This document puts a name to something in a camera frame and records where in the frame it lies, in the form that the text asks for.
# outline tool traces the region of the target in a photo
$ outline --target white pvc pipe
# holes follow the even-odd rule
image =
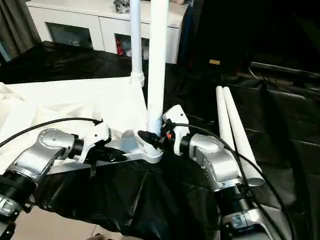
[[[233,150],[235,150],[234,139],[232,137],[232,131],[231,131],[229,116],[227,112],[225,95],[224,95],[224,90],[222,86],[217,86],[215,89],[215,93],[216,93],[216,105],[217,105],[217,111],[218,111],[220,138],[222,138]]]
[[[249,159],[261,170],[261,168],[257,165],[254,153],[252,152],[248,137],[242,125],[230,89],[228,87],[224,87],[223,93],[237,151],[238,153]],[[263,178],[249,163],[241,159],[241,164],[248,179],[248,183],[251,186],[259,186],[264,184],[265,181],[263,180]]]
[[[131,15],[131,81],[138,81],[143,87],[145,82],[142,71],[140,0],[130,0]]]
[[[160,136],[164,105],[169,0],[151,1],[147,131]]]

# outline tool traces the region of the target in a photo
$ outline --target gray curtain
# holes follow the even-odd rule
[[[0,0],[0,40],[12,58],[40,42],[26,0]]]

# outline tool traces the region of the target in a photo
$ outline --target floor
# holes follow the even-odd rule
[[[95,224],[67,219],[38,207],[28,214],[22,212],[15,222],[12,240],[87,240],[97,233],[104,235],[106,240],[139,240],[107,231]]]

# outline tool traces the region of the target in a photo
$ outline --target cabinet door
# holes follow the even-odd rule
[[[42,41],[105,50],[98,16],[39,7],[28,9]]]
[[[114,18],[100,17],[101,31],[104,43],[104,50],[109,53],[117,54],[118,35],[131,35],[131,22]],[[141,38],[150,39],[150,24],[141,23]],[[166,62],[177,63],[180,31],[178,28],[167,28],[166,41]]]

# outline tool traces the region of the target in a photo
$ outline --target white cloth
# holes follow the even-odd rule
[[[69,117],[103,119],[112,138],[126,130],[147,128],[142,89],[129,77],[81,79],[5,85],[0,82],[0,142],[31,126]],[[88,121],[66,121],[35,129],[0,148],[0,174],[46,128],[84,136]],[[56,161],[55,165],[72,162]]]

